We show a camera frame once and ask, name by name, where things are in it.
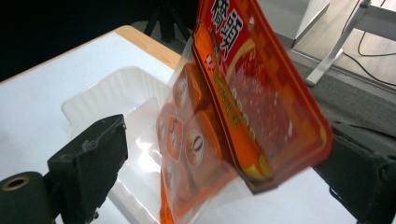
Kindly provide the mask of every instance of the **metal stand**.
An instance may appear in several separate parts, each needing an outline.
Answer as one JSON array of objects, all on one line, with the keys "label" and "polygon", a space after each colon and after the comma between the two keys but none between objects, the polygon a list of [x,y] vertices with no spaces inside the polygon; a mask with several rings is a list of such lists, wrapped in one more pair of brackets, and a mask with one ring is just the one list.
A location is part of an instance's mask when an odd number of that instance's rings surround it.
[{"label": "metal stand", "polygon": [[186,40],[190,38],[190,32],[187,30],[183,20],[177,11],[169,5],[167,0],[161,0],[160,5],[155,9],[144,31],[146,35],[151,35],[157,21],[160,22],[161,36],[164,42],[170,43],[175,39],[174,23]]},{"label": "metal stand", "polygon": [[361,17],[366,12],[367,8],[371,5],[371,0],[363,0],[356,10],[355,14],[351,18],[350,22],[347,24],[345,31],[341,34],[337,43],[335,44],[332,51],[323,59],[323,61],[315,68],[315,70],[306,78],[305,83],[310,87],[314,87],[323,77],[327,70],[332,66],[338,56],[343,52],[341,47],[347,41],[352,30],[355,28],[356,24],[361,20]]},{"label": "metal stand", "polygon": [[0,181],[1,223],[91,223],[128,159],[123,115],[97,120],[47,161]]}]

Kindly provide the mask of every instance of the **food image on bag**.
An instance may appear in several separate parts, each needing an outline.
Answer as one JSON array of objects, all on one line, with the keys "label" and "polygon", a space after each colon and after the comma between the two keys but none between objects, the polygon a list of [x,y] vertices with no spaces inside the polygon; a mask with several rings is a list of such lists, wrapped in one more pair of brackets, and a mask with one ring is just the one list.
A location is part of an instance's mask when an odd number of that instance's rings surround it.
[{"label": "food image on bag", "polygon": [[253,193],[329,156],[330,125],[256,1],[201,1],[192,36],[232,162]]}]

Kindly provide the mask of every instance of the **white wall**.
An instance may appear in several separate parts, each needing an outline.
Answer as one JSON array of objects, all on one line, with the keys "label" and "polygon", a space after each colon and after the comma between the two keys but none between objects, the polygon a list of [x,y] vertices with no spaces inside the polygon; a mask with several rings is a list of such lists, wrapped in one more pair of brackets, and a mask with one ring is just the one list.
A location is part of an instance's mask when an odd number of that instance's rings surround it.
[{"label": "white wall", "polygon": [[330,0],[258,0],[273,30],[296,39]]}]

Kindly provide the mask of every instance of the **floor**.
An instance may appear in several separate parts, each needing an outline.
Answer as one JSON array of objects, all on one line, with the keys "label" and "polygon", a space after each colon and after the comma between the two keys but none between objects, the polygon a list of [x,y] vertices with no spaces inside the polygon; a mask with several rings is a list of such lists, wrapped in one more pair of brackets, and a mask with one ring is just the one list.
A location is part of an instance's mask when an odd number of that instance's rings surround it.
[{"label": "floor", "polygon": [[[380,6],[383,0],[373,0],[374,6]],[[331,51],[342,33],[343,27],[356,5],[355,1],[331,0],[326,13],[306,33],[293,48],[313,58],[323,59]],[[385,1],[384,8],[396,10],[396,1]],[[358,45],[363,31],[354,30],[343,46],[344,52],[358,60],[376,78],[396,84],[396,55],[386,57],[363,57],[358,54]],[[366,34],[361,43],[363,54],[396,53],[396,42],[380,36]],[[354,74],[370,78],[355,62],[341,55],[334,65]]]}]

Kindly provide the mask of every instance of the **white table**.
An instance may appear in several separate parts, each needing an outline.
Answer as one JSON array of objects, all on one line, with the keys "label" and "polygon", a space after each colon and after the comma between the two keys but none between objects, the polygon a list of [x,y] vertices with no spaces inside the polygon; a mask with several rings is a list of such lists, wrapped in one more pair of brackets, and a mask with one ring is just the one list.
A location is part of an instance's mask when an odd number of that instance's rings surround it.
[{"label": "white table", "polygon": [[[124,66],[136,65],[166,82],[179,56],[132,27],[121,27],[0,84],[0,179],[48,171],[47,160],[68,142],[64,101]],[[93,223],[128,223],[106,200]],[[197,223],[355,223],[307,169],[257,197],[219,206]]]}]

